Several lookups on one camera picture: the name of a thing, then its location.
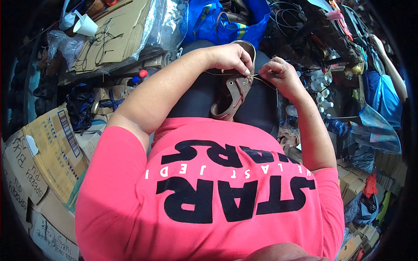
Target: pink t-shirt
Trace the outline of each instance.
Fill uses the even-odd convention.
[[[290,242],[334,259],[344,232],[334,168],[311,174],[268,133],[166,119],[148,156],[104,130],[80,188],[76,237],[89,260],[235,260]]]

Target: white cup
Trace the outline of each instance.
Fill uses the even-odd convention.
[[[83,15],[83,19],[77,21],[74,25],[73,32],[86,36],[93,36],[97,31],[97,24],[87,15]]]

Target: dark blue bag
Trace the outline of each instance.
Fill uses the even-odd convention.
[[[224,9],[219,0],[190,0],[189,26],[183,44],[200,39],[209,40],[214,44],[245,40],[258,49],[270,17],[270,8],[265,0],[243,0],[243,2],[253,13],[250,26],[230,23],[226,15],[221,14]]]

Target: t-shirt sleeve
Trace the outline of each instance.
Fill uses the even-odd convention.
[[[146,163],[144,148],[130,131],[103,131],[76,203],[76,238],[86,261],[126,259],[124,248],[143,200],[135,184]]]
[[[324,256],[333,260],[344,237],[344,206],[338,186],[338,171],[325,168],[315,173],[324,227]]]

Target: tangled black cord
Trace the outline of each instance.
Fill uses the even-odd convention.
[[[119,37],[122,37],[123,36],[123,33],[121,33],[121,34],[119,34],[117,36],[113,36],[111,33],[108,32],[108,30],[109,30],[110,27],[107,28],[107,26],[110,24],[110,22],[112,21],[112,19],[115,18],[115,17],[109,18],[101,27],[99,27],[99,29],[101,29],[101,28],[104,27],[104,30],[103,31],[100,31],[98,33],[95,33],[94,36],[91,36],[89,38],[89,47],[88,47],[87,52],[86,52],[86,54],[85,54],[85,56],[84,56],[84,58],[82,60],[79,60],[78,59],[78,57],[76,55],[76,51],[77,51],[78,47],[80,47],[80,45],[82,45],[84,43],[79,44],[77,46],[77,48],[75,48],[75,50],[74,50],[74,57],[76,57],[75,66],[81,66],[81,68],[82,68],[82,71],[81,72],[86,71],[87,62],[88,62],[87,61],[87,56],[89,54],[90,48],[93,46],[93,44],[95,42],[98,42],[98,43],[99,42],[103,42],[103,44],[99,48],[99,51],[97,52],[97,55],[96,55],[95,60],[94,60],[95,65],[96,66],[99,66],[99,65],[102,64],[103,58],[104,58],[105,53],[106,53],[105,52],[105,46],[106,46],[106,44],[109,41],[113,40],[113,39],[116,39],[116,38],[119,38]]]

